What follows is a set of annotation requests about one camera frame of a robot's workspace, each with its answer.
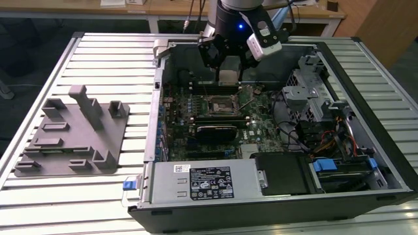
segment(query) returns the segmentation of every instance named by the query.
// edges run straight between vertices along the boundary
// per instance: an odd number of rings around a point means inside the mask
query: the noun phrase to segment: wooden table
[[[144,5],[127,4],[126,8],[100,8],[100,0],[0,0],[0,17],[52,19],[148,20],[151,33],[159,33],[159,20],[186,20],[191,0],[148,0]],[[207,20],[209,3],[203,10]],[[294,9],[301,24],[326,24],[322,36],[331,37],[346,14],[326,10],[326,0],[319,6]],[[191,20],[199,15],[195,0]]]

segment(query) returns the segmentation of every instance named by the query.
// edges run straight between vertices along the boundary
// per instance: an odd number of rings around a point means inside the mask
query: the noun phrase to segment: power supply label
[[[229,166],[190,169],[190,198],[194,201],[234,198]]]

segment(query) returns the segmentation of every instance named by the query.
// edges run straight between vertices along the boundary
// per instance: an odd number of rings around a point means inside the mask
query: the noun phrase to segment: gray plastic stand
[[[71,86],[74,105],[47,100],[44,120],[15,165],[18,177],[116,171],[130,107],[120,101],[100,105],[86,91],[84,85]]]

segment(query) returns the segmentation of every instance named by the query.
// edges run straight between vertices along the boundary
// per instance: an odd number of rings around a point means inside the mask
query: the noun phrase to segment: blue latch
[[[136,181],[124,181],[123,182],[123,191],[136,190]]]
[[[337,165],[333,159],[318,159],[313,165],[317,172],[323,170],[337,170]]]
[[[377,160],[374,160],[374,158],[369,158],[369,163],[370,163],[371,169],[378,168],[378,163],[377,163]]]

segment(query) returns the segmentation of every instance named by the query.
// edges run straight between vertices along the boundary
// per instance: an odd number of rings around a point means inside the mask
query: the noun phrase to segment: red wire
[[[335,131],[325,131],[322,136],[321,136],[321,145],[323,144],[325,142],[325,137],[326,137],[326,133],[331,133],[331,132],[335,132]]]
[[[353,138],[353,136],[349,136],[349,138],[353,140],[353,154],[357,157],[358,156],[358,152],[355,151],[355,148],[357,148],[355,139]]]

